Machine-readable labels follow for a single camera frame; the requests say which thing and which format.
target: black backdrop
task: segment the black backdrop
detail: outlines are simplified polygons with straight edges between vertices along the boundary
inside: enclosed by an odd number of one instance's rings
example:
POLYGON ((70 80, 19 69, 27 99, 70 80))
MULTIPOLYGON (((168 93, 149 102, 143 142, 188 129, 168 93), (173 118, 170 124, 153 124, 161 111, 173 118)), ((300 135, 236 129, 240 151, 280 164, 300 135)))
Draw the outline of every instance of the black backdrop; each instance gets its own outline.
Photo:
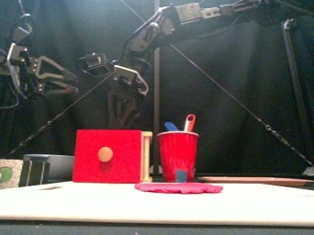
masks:
MULTIPOLYGON (((2 48, 5 37, 21 16, 18 1, 2 1, 2 48)), ((37 1, 27 1, 33 12, 37 1)), ((15 108, 2 109, 2 157, 59 115, 97 85, 93 78, 75 68, 75 61, 93 52, 118 59, 129 35, 155 12, 154 0, 43 0, 38 12, 37 34, 31 53, 46 55, 79 77, 81 92, 25 100, 15 108)), ((176 6, 194 1, 161 1, 176 6)), ((202 1, 213 7, 236 1, 202 1)), ((312 17, 296 19, 293 48, 306 104, 306 126, 313 130, 313 23, 312 17)), ((174 44, 204 71, 225 87, 248 109, 284 136, 293 147, 310 154, 310 142, 301 130, 289 58, 281 25, 261 26, 257 22, 236 25, 217 37, 192 37, 174 44)), ((173 46, 161 48, 161 116, 160 129, 172 121, 182 128, 188 114, 197 115, 196 132, 201 134, 198 173, 300 174, 306 161, 265 130, 262 123, 234 102, 209 77, 192 65, 173 46)), ((154 69, 145 80, 150 93, 142 114, 131 129, 154 129, 154 69)), ((0 79, 2 106, 15 103, 10 77, 0 79)), ((74 155, 78 129, 107 129, 109 108, 106 83, 54 121, 29 144, 9 158, 21 159, 26 153, 74 155)))

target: red plastic cup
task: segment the red plastic cup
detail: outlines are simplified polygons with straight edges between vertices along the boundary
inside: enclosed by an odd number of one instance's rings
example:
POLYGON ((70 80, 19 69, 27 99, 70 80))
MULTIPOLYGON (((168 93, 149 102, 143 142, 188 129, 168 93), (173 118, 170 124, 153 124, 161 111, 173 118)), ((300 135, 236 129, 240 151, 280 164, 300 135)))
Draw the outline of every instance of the red plastic cup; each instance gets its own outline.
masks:
POLYGON ((178 172, 193 182, 200 134, 188 131, 168 131, 158 134, 161 165, 165 181, 177 182, 178 172))

